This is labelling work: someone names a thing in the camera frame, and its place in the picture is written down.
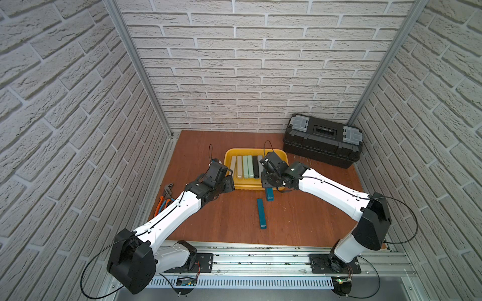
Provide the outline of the grey pruner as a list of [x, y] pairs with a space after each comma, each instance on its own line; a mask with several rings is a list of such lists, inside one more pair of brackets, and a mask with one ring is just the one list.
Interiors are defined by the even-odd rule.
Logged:
[[258, 155], [258, 163], [259, 163], [259, 169], [262, 171], [263, 168], [264, 168], [264, 165], [262, 163], [262, 160], [263, 160], [263, 156], [262, 155]]

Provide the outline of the black folding pruner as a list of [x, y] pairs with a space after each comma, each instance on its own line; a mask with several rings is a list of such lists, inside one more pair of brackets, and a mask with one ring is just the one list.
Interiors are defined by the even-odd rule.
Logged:
[[260, 178], [260, 171], [259, 171], [258, 156], [252, 156], [252, 165], [253, 165], [254, 179], [259, 179]]

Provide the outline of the teal pruner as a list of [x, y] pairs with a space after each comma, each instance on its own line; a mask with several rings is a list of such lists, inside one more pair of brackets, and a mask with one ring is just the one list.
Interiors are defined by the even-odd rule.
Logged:
[[274, 192], [272, 188], [266, 188], [265, 193], [267, 201], [274, 201]]
[[259, 226], [260, 229], [264, 230], [267, 228], [266, 214], [264, 211], [264, 202], [262, 198], [257, 199], [257, 210], [259, 215]]

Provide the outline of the yellow plastic tray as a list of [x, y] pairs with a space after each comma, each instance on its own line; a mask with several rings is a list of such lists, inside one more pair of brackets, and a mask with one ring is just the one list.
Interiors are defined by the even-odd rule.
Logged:
[[272, 149], [233, 148], [225, 153], [224, 163], [233, 170], [236, 190], [264, 190], [263, 166], [259, 162]]

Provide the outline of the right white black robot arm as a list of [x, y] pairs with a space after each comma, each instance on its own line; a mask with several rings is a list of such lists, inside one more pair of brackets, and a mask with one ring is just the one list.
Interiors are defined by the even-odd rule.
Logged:
[[297, 161], [288, 165], [274, 152], [268, 152], [259, 164], [261, 174], [271, 186], [312, 194], [357, 222], [352, 231], [331, 249], [327, 262], [332, 271], [342, 272], [361, 253], [381, 249], [391, 225], [385, 196], [349, 189]]

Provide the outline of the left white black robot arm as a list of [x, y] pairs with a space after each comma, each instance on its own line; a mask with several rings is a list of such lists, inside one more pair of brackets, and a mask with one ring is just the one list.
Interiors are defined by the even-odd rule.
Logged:
[[130, 293], [137, 294], [158, 272], [190, 270], [195, 264], [196, 248], [185, 241], [168, 248], [161, 245], [191, 215], [219, 195], [234, 190], [233, 170], [212, 159], [207, 171], [188, 183], [167, 209], [133, 231], [123, 229], [115, 236], [107, 271]]

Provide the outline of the black plastic toolbox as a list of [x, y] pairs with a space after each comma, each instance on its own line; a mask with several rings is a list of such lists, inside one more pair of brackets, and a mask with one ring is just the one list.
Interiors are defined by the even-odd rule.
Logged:
[[356, 127], [293, 114], [284, 133], [283, 150], [347, 169], [360, 160], [363, 139], [362, 131]]

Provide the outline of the orange handled pliers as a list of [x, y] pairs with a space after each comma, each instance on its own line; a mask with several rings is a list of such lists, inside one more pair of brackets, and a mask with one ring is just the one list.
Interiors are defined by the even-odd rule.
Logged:
[[164, 209], [167, 208], [168, 204], [173, 201], [173, 198], [172, 198], [173, 186], [174, 186], [173, 183], [169, 183], [164, 187], [164, 190], [161, 194], [161, 197], [159, 198], [159, 202], [154, 212], [154, 217], [159, 215]]

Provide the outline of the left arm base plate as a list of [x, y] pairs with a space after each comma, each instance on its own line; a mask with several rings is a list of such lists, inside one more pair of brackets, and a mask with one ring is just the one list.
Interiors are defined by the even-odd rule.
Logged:
[[213, 267], [213, 253], [197, 253], [185, 266], [172, 268], [167, 273], [211, 273]]

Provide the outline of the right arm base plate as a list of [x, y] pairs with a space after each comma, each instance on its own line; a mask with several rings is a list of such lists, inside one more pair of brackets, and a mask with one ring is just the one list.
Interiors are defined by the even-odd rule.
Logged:
[[313, 274], [361, 274], [362, 270], [357, 258], [345, 263], [332, 254], [314, 253], [308, 255]]

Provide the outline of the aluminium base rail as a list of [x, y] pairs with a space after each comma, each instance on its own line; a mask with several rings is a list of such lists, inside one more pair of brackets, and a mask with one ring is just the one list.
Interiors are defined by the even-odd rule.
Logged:
[[308, 255], [329, 254], [329, 248], [190, 242], [198, 253], [213, 253], [211, 273], [157, 273], [146, 288], [256, 288], [326, 289], [347, 287], [362, 277], [402, 279], [416, 277], [405, 253], [382, 250], [357, 257], [361, 274], [313, 274]]

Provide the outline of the left aluminium corner post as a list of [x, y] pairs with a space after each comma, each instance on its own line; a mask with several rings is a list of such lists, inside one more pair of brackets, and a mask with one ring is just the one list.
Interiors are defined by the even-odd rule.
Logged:
[[171, 130], [168, 120], [161, 108], [159, 100], [157, 98], [156, 92], [154, 91], [153, 84], [149, 78], [148, 72], [144, 66], [143, 60], [139, 54], [138, 49], [135, 46], [134, 39], [129, 32], [128, 25], [123, 18], [123, 14], [120, 10], [120, 7], [117, 1], [114, 0], [106, 0], [104, 1], [106, 8], [109, 12], [109, 16], [112, 19], [112, 22], [118, 31], [119, 37], [121, 38], [124, 47], [129, 55], [134, 69], [136, 70], [141, 83], [146, 91], [148, 99], [153, 105], [154, 111], [159, 118], [160, 124], [162, 125], [166, 135], [169, 139], [173, 137], [173, 131]]

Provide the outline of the aluminium corner post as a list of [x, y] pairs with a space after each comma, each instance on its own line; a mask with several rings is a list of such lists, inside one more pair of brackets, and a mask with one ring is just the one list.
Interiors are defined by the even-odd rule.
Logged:
[[112, 22], [118, 31], [119, 37], [121, 38], [124, 47], [129, 55], [134, 69], [136, 70], [141, 83], [146, 91], [148, 99], [153, 105], [154, 111], [159, 118], [160, 124], [162, 125], [166, 135], [169, 139], [173, 137], [173, 131], [171, 130], [168, 120], [161, 108], [159, 100], [157, 98], [156, 92], [154, 91], [153, 84], [149, 78], [148, 72], [144, 66], [143, 60], [139, 54], [138, 49], [135, 46], [134, 39], [129, 32], [128, 25], [123, 18], [123, 14], [120, 10], [120, 7], [117, 1], [114, 0], [106, 0], [104, 1], [106, 8], [109, 12], [109, 16], [112, 19]]
[[387, 51], [385, 52], [385, 55], [381, 59], [378, 67], [375, 69], [374, 74], [372, 75], [368, 85], [365, 87], [365, 90], [363, 91], [358, 102], [356, 103], [353, 109], [353, 112], [351, 113], [350, 118], [348, 119], [348, 122], [346, 123], [346, 125], [348, 126], [354, 125], [362, 109], [369, 101], [371, 94], [375, 91], [379, 81], [382, 79], [386, 71], [389, 69], [390, 64], [393, 62], [394, 58], [398, 54], [405, 39], [412, 31], [416, 21], [419, 19], [420, 15], [424, 11], [428, 2], [429, 2], [428, 0], [417, 0], [413, 2], [406, 18], [401, 24], [394, 39], [392, 40]]

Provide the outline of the right aluminium corner post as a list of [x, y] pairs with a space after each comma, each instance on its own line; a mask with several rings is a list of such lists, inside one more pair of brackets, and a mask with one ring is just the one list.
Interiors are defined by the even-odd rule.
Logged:
[[420, 15], [424, 11], [428, 2], [429, 2], [428, 0], [417, 0], [413, 2], [406, 18], [401, 24], [394, 39], [392, 40], [387, 51], [385, 52], [385, 55], [381, 59], [378, 67], [375, 69], [374, 74], [372, 75], [368, 85], [365, 87], [365, 90], [363, 91], [358, 102], [356, 103], [353, 109], [353, 112], [351, 113], [350, 118], [348, 119], [348, 122], [346, 123], [346, 125], [348, 126], [354, 125], [362, 109], [369, 101], [371, 94], [375, 91], [379, 81], [382, 79], [386, 71], [389, 69], [390, 64], [393, 62], [394, 58], [398, 54], [405, 39], [412, 31], [416, 21], [419, 19]]

